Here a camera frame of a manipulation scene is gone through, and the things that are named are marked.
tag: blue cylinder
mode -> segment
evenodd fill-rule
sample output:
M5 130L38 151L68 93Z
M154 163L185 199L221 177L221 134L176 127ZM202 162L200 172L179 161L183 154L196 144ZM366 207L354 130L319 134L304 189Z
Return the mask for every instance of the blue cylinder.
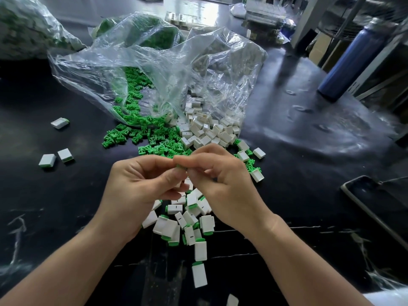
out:
M392 22L373 18L357 34L317 91L325 98L338 100L383 50L395 27Z

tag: person's left hand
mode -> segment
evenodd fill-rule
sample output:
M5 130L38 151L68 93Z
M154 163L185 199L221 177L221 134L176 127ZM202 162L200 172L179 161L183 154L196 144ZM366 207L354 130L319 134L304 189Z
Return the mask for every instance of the person's left hand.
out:
M185 169L172 159L144 155L113 164L100 206L88 227L109 238L129 242L139 232L155 200L178 200L188 190L180 181Z

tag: black tabletop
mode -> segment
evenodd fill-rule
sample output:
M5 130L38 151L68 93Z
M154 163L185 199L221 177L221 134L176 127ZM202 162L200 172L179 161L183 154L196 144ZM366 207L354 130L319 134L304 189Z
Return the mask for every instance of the black tabletop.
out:
M226 24L243 32L233 18ZM393 177L388 167L405 152L350 95L336 103L319 97L325 74L307 58L289 47L264 48L268 59L241 134L251 149L266 153L256 162L265 176L257 184L263 200L359 291L380 289L366 272L374 266L406 282L405 251L339 190L363 174ZM106 131L116 125L111 116L50 74L21 70L19 79L0 80L1 295L88 223L111 165L137 156L131 142L102 147ZM68 118L69 126L54 129L50 122L59 117ZM65 148L74 162L57 162L49 171L38 166L43 154ZM207 286L194 289L191 247L169 248L146 229L116 257L88 304L225 305L232 293L240 305L285 305L254 247L218 220L215 230L207 239Z

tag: smartphone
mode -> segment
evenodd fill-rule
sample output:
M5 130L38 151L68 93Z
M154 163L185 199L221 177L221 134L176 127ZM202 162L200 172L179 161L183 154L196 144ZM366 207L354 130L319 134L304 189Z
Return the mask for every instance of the smartphone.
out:
M346 182L341 189L408 251L408 204L365 175Z

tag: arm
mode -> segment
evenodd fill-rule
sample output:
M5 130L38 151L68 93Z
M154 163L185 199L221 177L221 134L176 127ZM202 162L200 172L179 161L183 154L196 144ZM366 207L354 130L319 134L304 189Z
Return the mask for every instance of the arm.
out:
M254 244L290 306L371 305L268 209L242 161L215 144L173 160L217 217Z
M116 162L98 211L73 239L10 290L0 306L84 305L122 247L136 236L158 199L177 200L186 171L147 155Z

